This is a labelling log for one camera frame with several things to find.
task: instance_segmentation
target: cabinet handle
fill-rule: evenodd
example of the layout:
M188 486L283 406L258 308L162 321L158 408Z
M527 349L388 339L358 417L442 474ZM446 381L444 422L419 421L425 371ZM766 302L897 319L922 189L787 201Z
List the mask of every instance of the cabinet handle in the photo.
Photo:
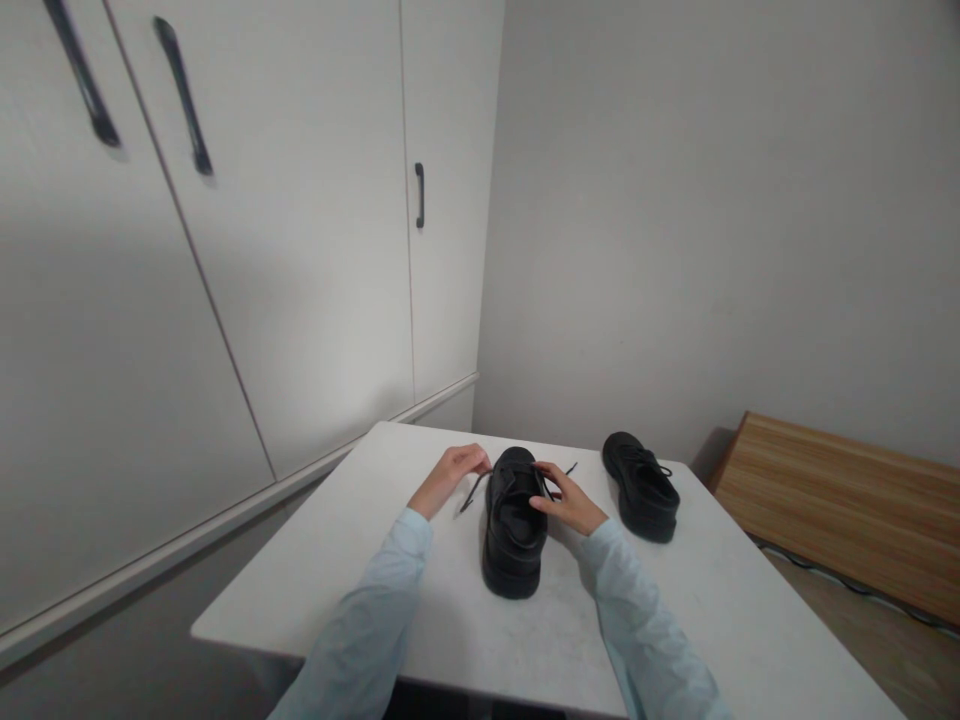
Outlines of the cabinet handle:
M103 99L97 90L97 83L94 82L90 68L87 66L87 59L83 55L80 43L77 42L77 36L73 32L73 25L70 23L67 9L63 6L63 0L43 0L43 4L47 6L47 12L50 13L53 26L57 29L57 35L60 36L60 43L70 61L70 68L77 79L77 85L80 86L80 94L90 114L90 122L93 123L93 132L104 145L120 147L120 136L117 135L117 129L113 126L107 107L103 104Z
M163 51L170 61L170 71L173 80L177 83L177 92L180 93L180 103L183 105L183 114L187 116L187 129L190 131L190 142L193 143L193 164L201 175L213 175L213 165L207 146L203 142L203 133L200 132L200 121L197 111L193 107L193 98L190 96L190 86L187 85L187 71L183 67L183 58L180 56L180 44L177 42L177 33L163 18L153 19L153 28L163 46Z
M425 217L425 215L424 215L424 211L423 211L423 206L424 206L424 203L426 202L426 200L424 199L424 194L423 194L423 193L424 193L424 190L423 190L423 184L424 184L423 165L422 165L421 163L417 163L416 165L413 166L413 169L416 171L416 173L417 173L417 179L420 181L420 217L417 218L417 227L418 227L418 228L422 228L422 227L423 227L423 221L426 219L426 217Z

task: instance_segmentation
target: black leather shoe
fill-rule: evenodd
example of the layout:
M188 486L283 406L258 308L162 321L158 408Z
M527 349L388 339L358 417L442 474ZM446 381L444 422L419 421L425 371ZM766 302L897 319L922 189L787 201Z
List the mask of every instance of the black leather shoe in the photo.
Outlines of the black leather shoe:
M603 466L620 486L620 518L627 529L652 542L670 542L680 506L680 496L667 479L673 473L625 432L614 433L603 444Z
M483 541L483 581L491 592L519 600L540 584L540 552L547 540L547 516L530 507L546 483L521 447L504 451L487 480L487 532Z

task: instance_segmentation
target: white cabinet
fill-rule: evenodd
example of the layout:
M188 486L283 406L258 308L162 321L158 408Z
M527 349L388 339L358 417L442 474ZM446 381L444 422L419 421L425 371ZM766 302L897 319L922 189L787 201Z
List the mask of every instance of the white cabinet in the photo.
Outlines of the white cabinet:
M108 4L286 477L413 404L399 6ZM176 33L211 175L155 16Z
M0 4L0 632L273 482L104 8Z
M402 0L401 13L420 402L477 369L504 2Z
M476 371L503 0L66 0L89 77L62 4L0 5L0 662Z

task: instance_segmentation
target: person's left hand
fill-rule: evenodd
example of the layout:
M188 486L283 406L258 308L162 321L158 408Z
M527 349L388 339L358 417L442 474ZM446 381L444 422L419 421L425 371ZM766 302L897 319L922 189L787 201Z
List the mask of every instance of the person's left hand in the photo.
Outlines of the person's left hand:
M407 507L432 520L453 495L464 475L470 472L482 474L492 468L487 453L476 443L447 448L423 485L410 498Z

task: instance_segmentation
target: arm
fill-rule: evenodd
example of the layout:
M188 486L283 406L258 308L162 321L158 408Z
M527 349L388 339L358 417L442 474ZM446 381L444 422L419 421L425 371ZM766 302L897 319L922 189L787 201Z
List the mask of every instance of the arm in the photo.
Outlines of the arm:
M620 526L556 465L537 466L560 487L561 502L530 503L586 536L581 549L596 580L600 631L630 717L731 717L713 675L660 600Z
M420 599L420 578L433 537L428 520L464 475L485 472L489 465L477 445L444 453L400 513L360 583L337 604L270 720L383 716Z

